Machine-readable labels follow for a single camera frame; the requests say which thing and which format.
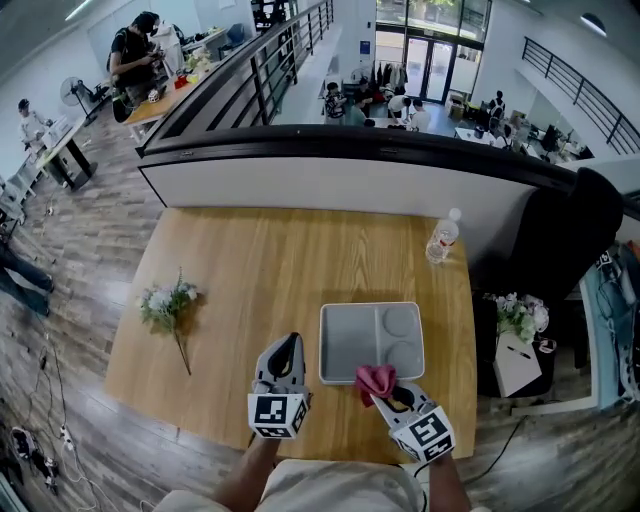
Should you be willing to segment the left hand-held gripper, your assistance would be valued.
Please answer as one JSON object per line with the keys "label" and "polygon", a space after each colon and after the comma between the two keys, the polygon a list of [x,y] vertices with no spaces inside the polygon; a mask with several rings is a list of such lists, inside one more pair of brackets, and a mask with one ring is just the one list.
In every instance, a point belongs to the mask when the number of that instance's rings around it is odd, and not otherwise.
{"label": "left hand-held gripper", "polygon": [[[304,344],[291,332],[272,343],[258,358],[252,392],[248,394],[248,424],[262,439],[295,439],[310,410],[311,393],[304,386]],[[271,383],[284,380],[289,383]]]}

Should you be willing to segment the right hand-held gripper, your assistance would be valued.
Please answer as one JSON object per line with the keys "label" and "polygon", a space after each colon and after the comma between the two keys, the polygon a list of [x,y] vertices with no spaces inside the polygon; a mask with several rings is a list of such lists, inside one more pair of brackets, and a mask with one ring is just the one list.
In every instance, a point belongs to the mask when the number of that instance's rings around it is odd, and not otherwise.
{"label": "right hand-held gripper", "polygon": [[396,383],[389,398],[371,399],[386,424],[389,437],[406,454],[429,464],[456,446],[444,409],[414,383]]}

